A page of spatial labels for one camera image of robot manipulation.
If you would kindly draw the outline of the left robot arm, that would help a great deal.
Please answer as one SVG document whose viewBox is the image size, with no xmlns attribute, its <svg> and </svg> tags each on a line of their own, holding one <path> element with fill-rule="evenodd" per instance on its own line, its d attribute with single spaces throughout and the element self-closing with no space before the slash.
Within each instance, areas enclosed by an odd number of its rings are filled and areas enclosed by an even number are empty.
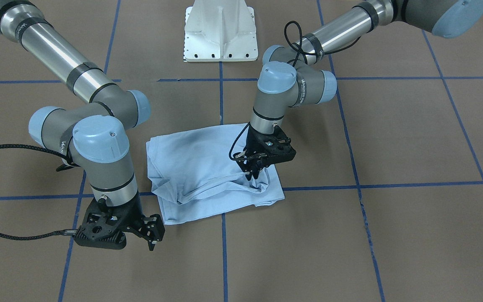
<svg viewBox="0 0 483 302">
<path fill-rule="evenodd" d="M 245 127 L 243 150 L 230 154 L 248 180 L 261 170 L 294 159 L 296 151 L 280 127 L 287 108 L 330 101 L 337 80 L 314 70 L 324 57 L 353 46 L 376 27 L 401 21 L 451 39 L 469 30 L 483 15 L 483 0 L 364 0 L 297 42 L 274 45 L 263 55 L 253 114 Z"/>
</svg>

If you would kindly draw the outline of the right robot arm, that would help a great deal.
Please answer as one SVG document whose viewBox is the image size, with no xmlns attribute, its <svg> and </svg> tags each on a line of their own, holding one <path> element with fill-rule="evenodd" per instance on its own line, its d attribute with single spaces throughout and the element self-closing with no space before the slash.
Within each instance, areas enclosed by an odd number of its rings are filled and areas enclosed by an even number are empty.
<svg viewBox="0 0 483 302">
<path fill-rule="evenodd" d="M 122 90 L 28 0 L 0 0 L 0 34 L 35 56 L 85 103 L 71 110 L 38 109 L 29 120 L 29 135 L 38 146 L 7 144 L 0 149 L 25 148 L 61 157 L 57 171 L 83 168 L 94 195 L 76 229 L 0 237 L 26 241 L 61 235 L 81 246 L 123 249 L 126 234 L 132 233 L 153 250 L 165 227 L 159 214 L 143 214 L 126 134 L 150 118 L 148 98 L 137 90 Z"/>
</svg>

